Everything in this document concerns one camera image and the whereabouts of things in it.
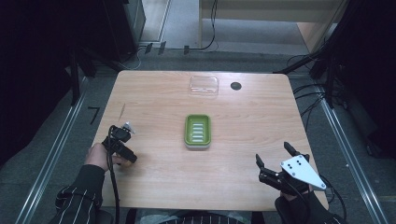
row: green tray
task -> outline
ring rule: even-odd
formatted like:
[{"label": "green tray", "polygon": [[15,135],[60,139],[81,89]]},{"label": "green tray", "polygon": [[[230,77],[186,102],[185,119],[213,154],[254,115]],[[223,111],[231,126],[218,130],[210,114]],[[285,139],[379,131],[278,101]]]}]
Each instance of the green tray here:
[{"label": "green tray", "polygon": [[208,115],[188,115],[184,142],[189,148],[208,148],[211,141],[210,117]]}]

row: gray floor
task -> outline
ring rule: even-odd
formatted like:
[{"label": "gray floor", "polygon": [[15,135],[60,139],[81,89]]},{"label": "gray floor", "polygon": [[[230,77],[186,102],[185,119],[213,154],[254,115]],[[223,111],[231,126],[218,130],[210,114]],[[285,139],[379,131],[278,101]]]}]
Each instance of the gray floor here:
[{"label": "gray floor", "polygon": [[[167,38],[168,31],[168,29],[165,29],[163,38]],[[191,43],[191,46],[193,46],[194,42],[188,42],[187,37],[186,41],[182,41],[183,35],[179,35],[179,37],[181,39],[178,41],[173,37],[169,37],[169,39],[175,41],[175,44],[178,42],[184,46]],[[159,51],[153,49],[148,54],[145,54],[144,51],[139,53],[140,65],[137,58],[131,59],[125,65],[138,67],[139,70],[268,73],[284,68],[291,56],[305,53],[302,49],[288,51],[289,47],[287,44],[283,47],[282,44],[279,44],[276,48],[271,49],[270,53],[264,53],[264,51],[244,53],[241,51],[246,49],[245,46],[243,44],[239,45],[237,40],[234,41],[234,46],[238,47],[239,50],[233,49],[232,51],[235,52],[230,52],[227,49],[220,49],[221,41],[218,41],[219,48],[216,52],[191,51],[189,54],[184,55],[182,50],[166,49],[163,54],[159,55]],[[293,38],[289,40],[290,43],[293,41],[298,42],[301,39],[296,40]],[[303,67],[297,73],[290,74],[290,83],[293,88],[311,83],[311,80],[307,78],[306,72],[307,69]],[[92,144],[116,77],[117,74],[115,72],[105,66],[98,65],[98,74],[96,78],[92,78],[89,81],[86,98],[71,133],[65,141],[63,152],[50,176],[49,183],[45,187],[37,208],[34,209],[35,212],[31,223],[47,223],[55,215],[54,200],[56,193],[61,187],[70,184],[74,180],[80,165],[83,163],[86,150]],[[306,89],[300,94],[312,91],[314,89]],[[316,96],[312,95],[297,100],[297,105],[303,111],[315,100]],[[29,190],[35,183],[41,166],[46,160],[56,135],[67,116],[70,102],[71,94],[69,92],[42,125],[31,144],[9,160],[0,170],[0,192],[2,192],[0,196],[0,223],[14,223],[17,220]],[[94,111],[88,109],[88,106],[99,106],[101,108],[98,117],[92,125],[90,122]],[[389,223],[396,223],[396,214],[394,212],[396,201],[394,196],[396,190],[396,179],[394,178],[396,163],[394,160],[379,160],[368,156],[365,152],[364,141],[362,141],[363,139],[347,111],[341,106],[337,106],[335,111],[339,115],[344,130],[349,137],[350,144],[353,146],[361,166],[386,212]],[[312,112],[306,134],[319,172],[332,182],[343,197],[349,223],[373,223],[355,179],[351,175],[349,166],[334,136],[332,127],[320,106]],[[104,209],[114,214],[113,208],[107,207]],[[330,204],[330,210],[342,215],[342,207],[337,199]],[[127,209],[121,209],[121,220],[125,218],[126,211]],[[264,216],[267,223],[280,223],[275,212],[265,212]]]}]

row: table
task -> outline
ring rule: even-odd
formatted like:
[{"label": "table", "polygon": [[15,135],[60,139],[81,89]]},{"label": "table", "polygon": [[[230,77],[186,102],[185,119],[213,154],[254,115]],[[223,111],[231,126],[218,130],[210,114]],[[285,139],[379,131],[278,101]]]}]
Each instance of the table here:
[{"label": "table", "polygon": [[[191,94],[191,77],[216,77],[218,95]],[[233,82],[242,89],[231,89]],[[189,114],[211,118],[210,148],[186,148]],[[290,158],[284,141],[312,156],[289,80],[279,74],[122,71],[94,142],[128,120],[136,134],[126,146],[138,159],[129,168],[115,166],[123,207],[275,210],[279,192],[259,181],[256,153],[275,171]],[[324,193],[318,196],[327,206]],[[104,206],[114,206],[108,174],[103,197]]]},{"label": "table", "polygon": [[[199,43],[202,19],[210,19],[214,0],[200,0]],[[297,21],[308,50],[323,44],[323,38],[347,7],[347,0],[220,0],[217,19],[248,21]]]}]

